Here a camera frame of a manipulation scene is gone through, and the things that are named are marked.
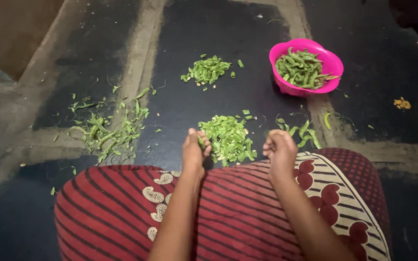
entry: clothing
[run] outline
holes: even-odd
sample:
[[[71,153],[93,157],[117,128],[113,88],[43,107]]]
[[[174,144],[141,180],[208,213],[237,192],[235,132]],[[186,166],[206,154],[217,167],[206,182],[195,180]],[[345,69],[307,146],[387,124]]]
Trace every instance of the clothing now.
[[[207,171],[194,227],[197,260],[304,260],[269,168],[260,161]],[[62,258],[146,260],[179,175],[131,165],[77,175],[55,204]],[[299,153],[294,175],[359,261],[390,260],[385,198],[365,157],[343,149]]]

